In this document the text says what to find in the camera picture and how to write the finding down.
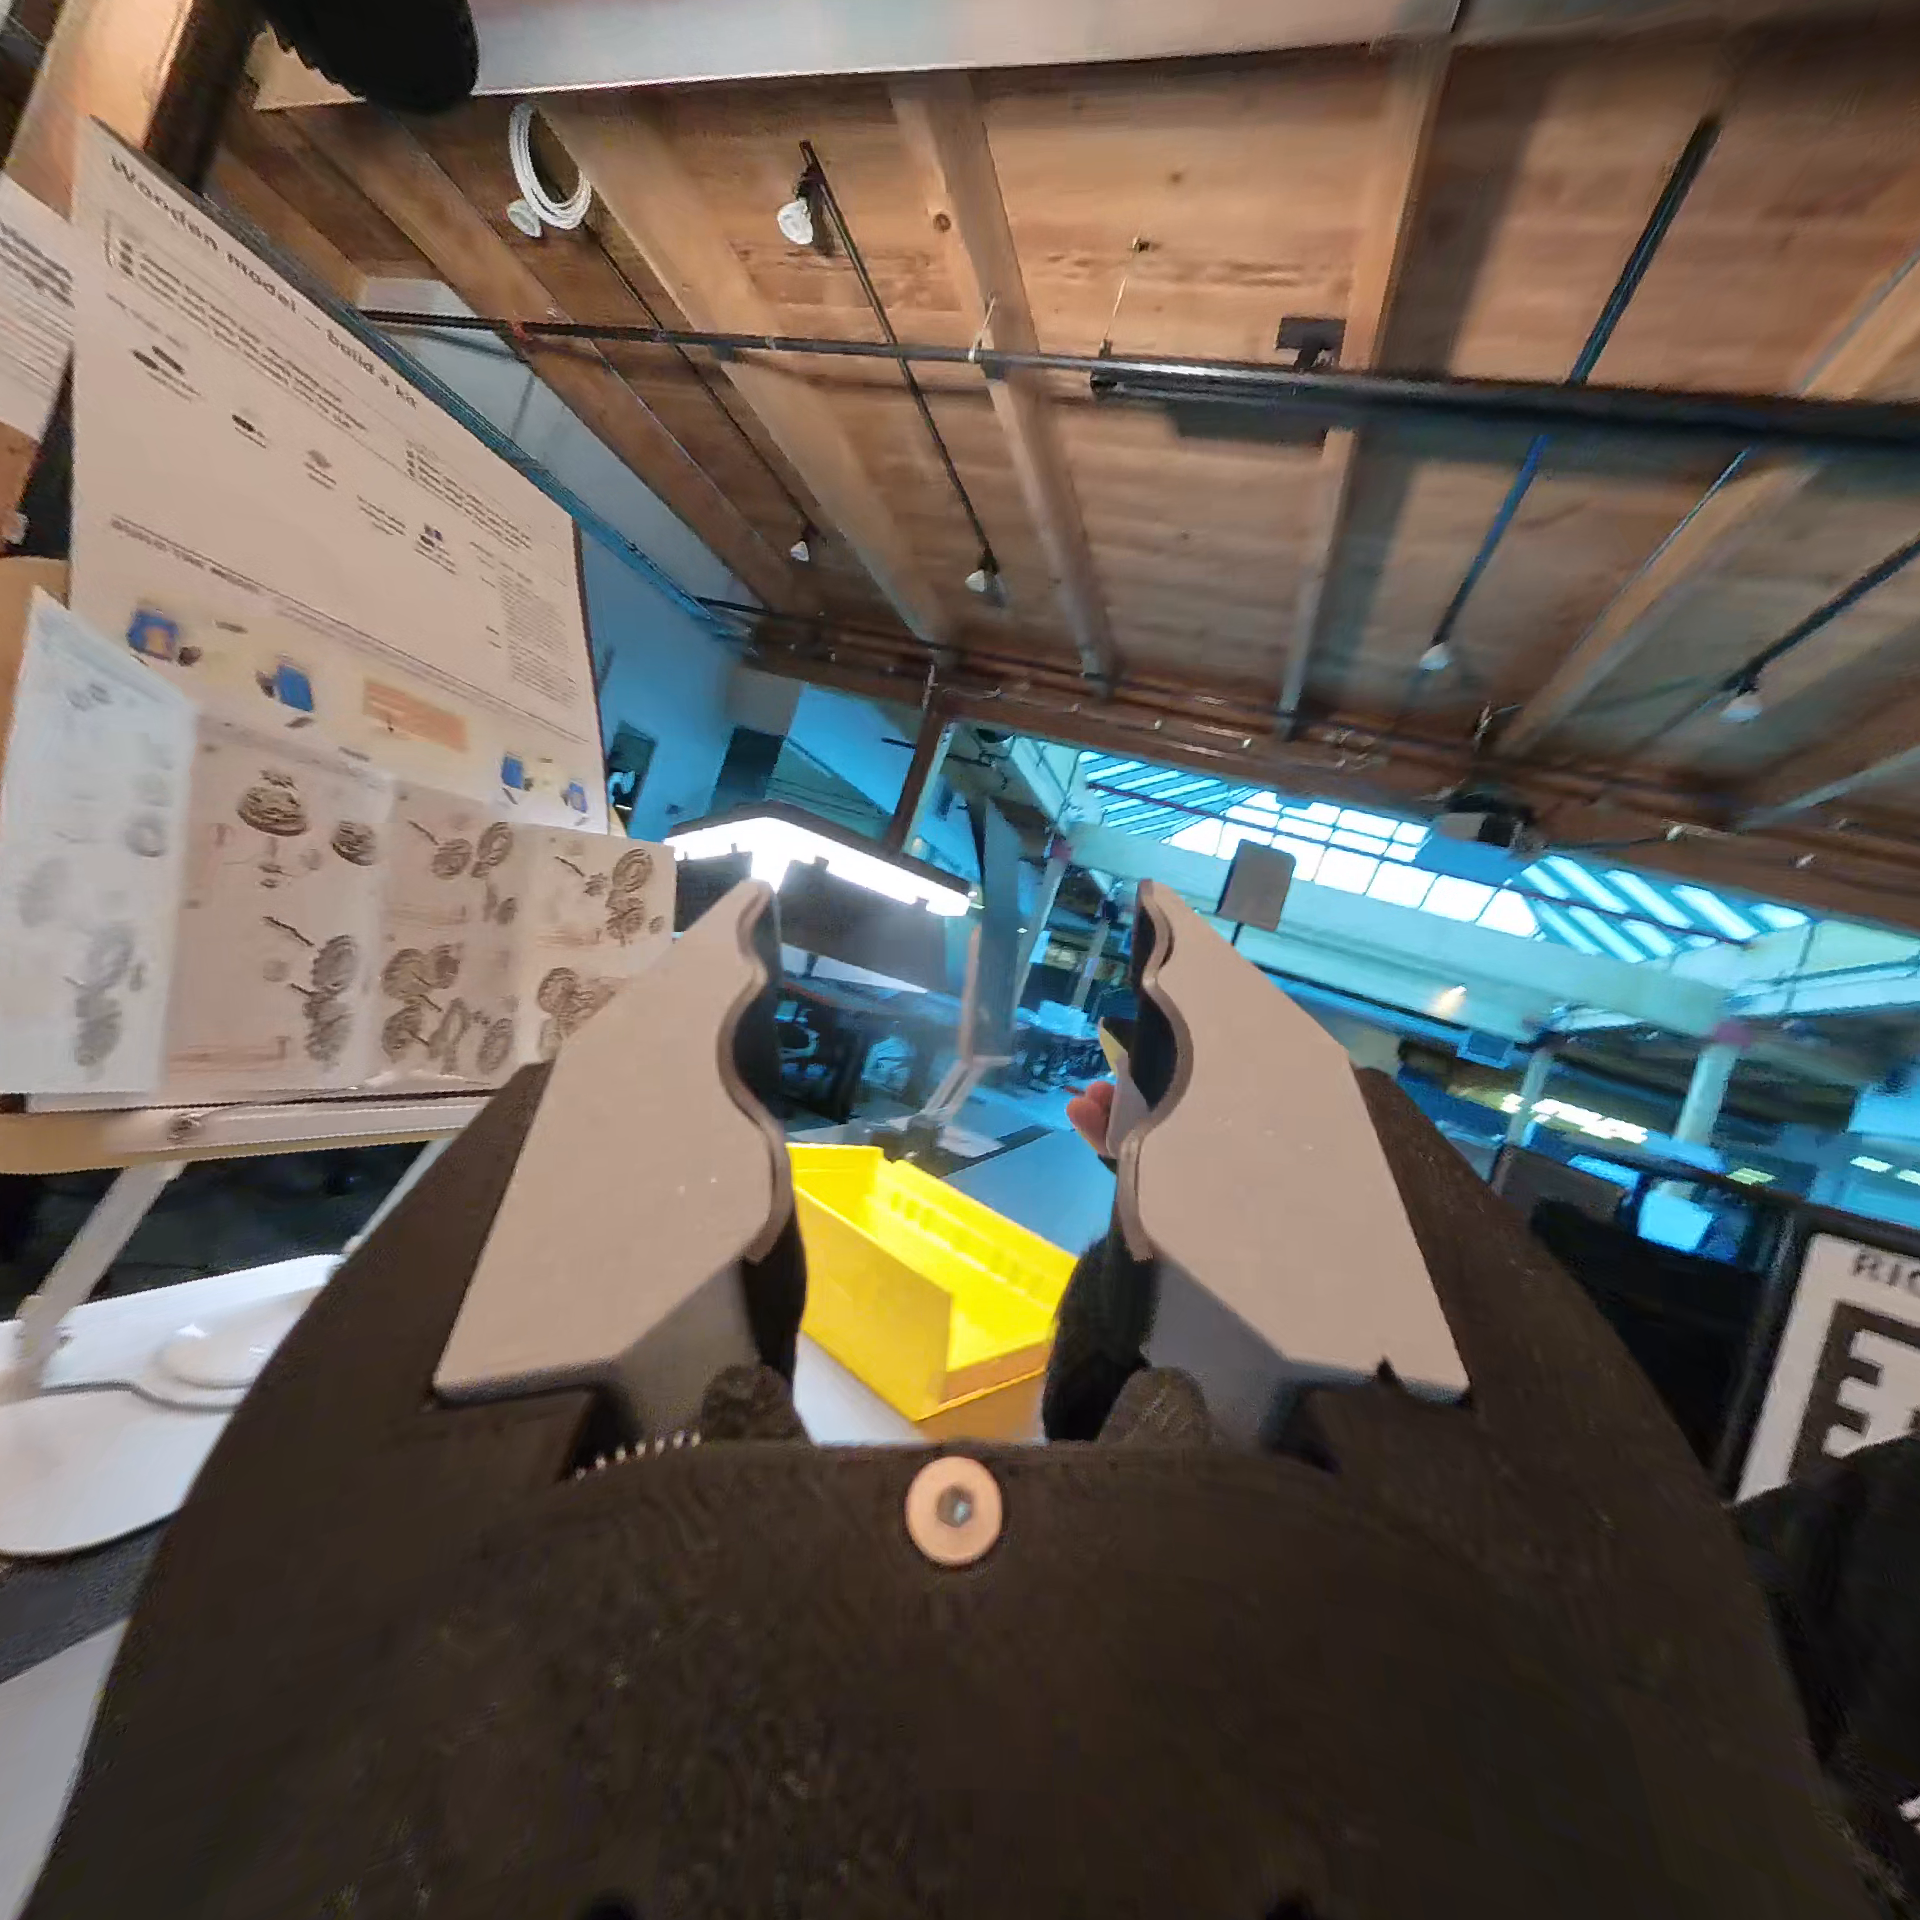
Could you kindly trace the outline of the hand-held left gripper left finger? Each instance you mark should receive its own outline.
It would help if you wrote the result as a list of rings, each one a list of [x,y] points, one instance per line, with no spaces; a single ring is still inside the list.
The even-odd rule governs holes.
[[[439,1358],[442,1402],[588,1387],[695,1411],[729,1370],[792,1381],[782,984],[775,888],[742,880],[561,1045]]]

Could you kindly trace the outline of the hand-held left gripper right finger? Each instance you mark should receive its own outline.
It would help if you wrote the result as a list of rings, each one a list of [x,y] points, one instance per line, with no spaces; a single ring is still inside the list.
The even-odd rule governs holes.
[[[1136,1024],[1112,1056],[1112,1220],[1141,1355],[1233,1444],[1314,1387],[1469,1390],[1351,1054],[1156,880],[1136,888]]]

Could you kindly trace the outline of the black desk mat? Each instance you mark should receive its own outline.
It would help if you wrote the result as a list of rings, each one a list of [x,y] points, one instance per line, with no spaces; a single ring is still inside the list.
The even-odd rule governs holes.
[[[2,1558],[2,1682],[128,1621],[165,1524],[56,1558]]]

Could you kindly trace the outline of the black monitor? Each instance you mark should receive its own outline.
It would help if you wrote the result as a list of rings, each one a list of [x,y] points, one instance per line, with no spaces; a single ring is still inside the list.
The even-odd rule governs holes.
[[[1702,1468],[1727,1474],[1792,1292],[1796,1198],[1505,1143],[1490,1187],[1589,1294]]]

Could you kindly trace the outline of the yellow plastic bin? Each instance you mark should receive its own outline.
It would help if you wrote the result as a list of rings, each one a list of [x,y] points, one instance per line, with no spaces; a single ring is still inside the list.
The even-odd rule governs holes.
[[[786,1159],[813,1347],[925,1430],[1042,1381],[1074,1254],[874,1144]]]

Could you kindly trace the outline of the studio softbox light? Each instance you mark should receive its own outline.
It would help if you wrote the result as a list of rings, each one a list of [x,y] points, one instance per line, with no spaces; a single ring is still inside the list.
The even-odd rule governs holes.
[[[775,892],[786,965],[948,992],[969,949],[972,887],[870,836],[775,800],[714,811],[664,836],[679,863],[679,926],[736,880]]]

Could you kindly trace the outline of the pale document holder board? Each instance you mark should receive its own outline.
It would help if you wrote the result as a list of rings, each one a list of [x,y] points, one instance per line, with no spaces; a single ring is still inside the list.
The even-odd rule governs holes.
[[[488,1095],[357,1095],[126,1111],[8,1111],[2,1115],[2,1172],[54,1178],[150,1164],[422,1144],[456,1135],[486,1104]]]

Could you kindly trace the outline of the white flat device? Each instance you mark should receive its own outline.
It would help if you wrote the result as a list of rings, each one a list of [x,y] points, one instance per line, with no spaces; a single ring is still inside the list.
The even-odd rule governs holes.
[[[40,1370],[2,1344],[2,1554],[64,1560],[169,1519],[341,1264],[304,1254],[81,1302]]]

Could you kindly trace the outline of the white instruction poster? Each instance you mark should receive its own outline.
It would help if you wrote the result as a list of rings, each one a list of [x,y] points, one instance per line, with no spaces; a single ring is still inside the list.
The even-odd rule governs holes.
[[[68,605],[210,714],[602,832],[561,506],[108,127],[70,208]]]

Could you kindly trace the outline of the black ceiling rail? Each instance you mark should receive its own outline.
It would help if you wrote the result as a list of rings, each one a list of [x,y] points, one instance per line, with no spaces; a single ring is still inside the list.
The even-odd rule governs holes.
[[[866,343],[765,331],[654,326],[628,322],[504,319],[359,306],[353,319],[380,330],[484,331],[510,344],[631,344],[700,352],[720,364],[773,356],[861,362],[889,368],[965,368],[981,378],[1015,373],[1079,378],[1096,394],[1146,399],[1306,411],[1333,424],[1408,416],[1548,435],[1729,440],[1847,458],[1913,458],[1914,399],[1810,397],[1786,394],[1594,386],[1468,375],[1398,375],[1342,368],[1284,368],[1250,358],[1189,354],[1049,352],[944,343]]]

